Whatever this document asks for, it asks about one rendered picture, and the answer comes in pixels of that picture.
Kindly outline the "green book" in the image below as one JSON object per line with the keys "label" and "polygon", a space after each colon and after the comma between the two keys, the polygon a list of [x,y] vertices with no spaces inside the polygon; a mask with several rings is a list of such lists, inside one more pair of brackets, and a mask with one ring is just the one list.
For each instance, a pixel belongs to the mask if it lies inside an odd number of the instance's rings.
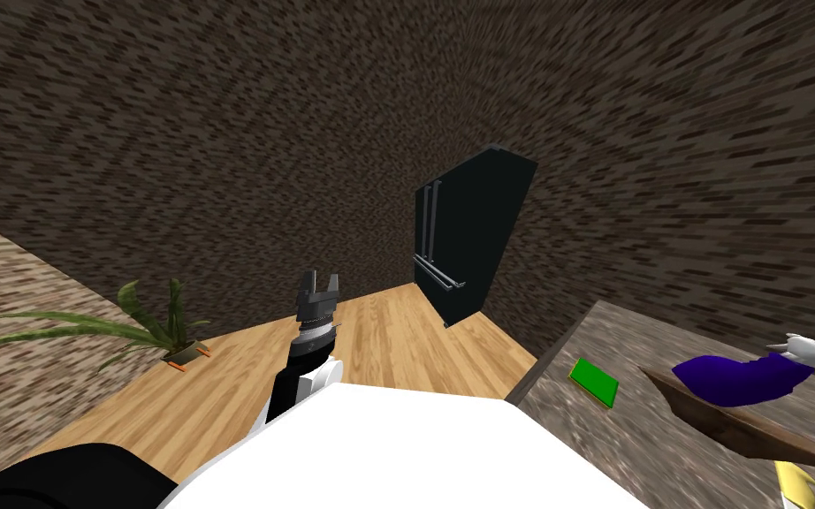
{"label": "green book", "polygon": [[608,409],[613,407],[619,390],[619,380],[590,361],[584,358],[576,360],[567,377],[603,407]]}

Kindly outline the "black fridge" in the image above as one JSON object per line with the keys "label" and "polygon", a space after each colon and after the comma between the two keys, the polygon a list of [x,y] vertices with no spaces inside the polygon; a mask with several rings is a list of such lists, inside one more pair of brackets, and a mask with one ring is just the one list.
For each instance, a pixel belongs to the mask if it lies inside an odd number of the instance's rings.
{"label": "black fridge", "polygon": [[536,170],[489,146],[415,191],[415,283],[445,327],[482,310]]}

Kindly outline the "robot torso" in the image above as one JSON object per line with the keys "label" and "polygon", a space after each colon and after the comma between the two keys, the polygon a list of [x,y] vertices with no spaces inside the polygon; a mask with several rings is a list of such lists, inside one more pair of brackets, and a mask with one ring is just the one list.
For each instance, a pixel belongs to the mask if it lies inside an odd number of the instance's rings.
{"label": "robot torso", "polygon": [[332,384],[158,509],[648,509],[501,399]]}

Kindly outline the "green potted plant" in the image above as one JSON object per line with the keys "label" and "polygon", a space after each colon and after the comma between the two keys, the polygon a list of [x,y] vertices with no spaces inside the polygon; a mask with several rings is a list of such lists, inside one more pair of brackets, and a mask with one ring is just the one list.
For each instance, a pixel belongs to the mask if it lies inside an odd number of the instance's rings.
{"label": "green potted plant", "polygon": [[158,321],[145,311],[138,293],[137,281],[123,285],[117,293],[118,306],[124,315],[136,324],[118,323],[92,315],[69,312],[22,312],[1,314],[3,318],[39,318],[61,322],[62,325],[45,330],[27,330],[0,336],[0,345],[52,338],[73,338],[78,336],[105,336],[123,338],[127,343],[119,352],[103,363],[97,370],[102,371],[126,356],[144,350],[158,350],[164,353],[160,361],[185,372],[187,364],[199,357],[211,356],[208,345],[189,337],[188,329],[207,324],[207,320],[188,322],[185,318],[182,298],[183,283],[173,278],[169,283],[169,301],[166,319]]}

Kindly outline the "brown wooden tray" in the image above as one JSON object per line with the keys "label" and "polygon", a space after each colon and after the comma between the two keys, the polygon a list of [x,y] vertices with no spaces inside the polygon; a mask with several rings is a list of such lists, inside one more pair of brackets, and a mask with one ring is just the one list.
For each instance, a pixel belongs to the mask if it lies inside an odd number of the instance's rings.
{"label": "brown wooden tray", "polygon": [[757,414],[712,405],[680,381],[656,369],[640,368],[666,400],[671,412],[691,428],[748,459],[815,467],[815,441]]}

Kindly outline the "purple and white bottle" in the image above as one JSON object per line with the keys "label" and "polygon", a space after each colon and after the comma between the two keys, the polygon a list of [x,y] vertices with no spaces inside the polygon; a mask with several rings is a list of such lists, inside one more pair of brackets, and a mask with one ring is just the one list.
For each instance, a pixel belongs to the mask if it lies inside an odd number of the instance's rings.
{"label": "purple and white bottle", "polygon": [[720,407],[752,406],[788,396],[815,372],[815,339],[789,333],[773,353],[752,361],[700,355],[672,373],[702,400]]}

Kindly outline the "yellow pointed object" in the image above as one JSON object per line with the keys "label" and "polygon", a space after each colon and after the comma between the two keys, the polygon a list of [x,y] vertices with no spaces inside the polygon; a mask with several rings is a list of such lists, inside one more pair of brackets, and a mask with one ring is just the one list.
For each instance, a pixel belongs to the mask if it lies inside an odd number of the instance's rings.
{"label": "yellow pointed object", "polygon": [[775,461],[782,509],[815,509],[815,480],[798,465]]}

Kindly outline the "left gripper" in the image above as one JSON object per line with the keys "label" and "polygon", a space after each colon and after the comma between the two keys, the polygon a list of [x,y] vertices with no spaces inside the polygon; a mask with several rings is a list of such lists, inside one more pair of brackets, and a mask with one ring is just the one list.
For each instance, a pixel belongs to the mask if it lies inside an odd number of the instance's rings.
{"label": "left gripper", "polygon": [[331,274],[325,292],[316,291],[316,270],[303,272],[296,299],[296,321],[307,323],[332,315],[339,297],[339,277]]}

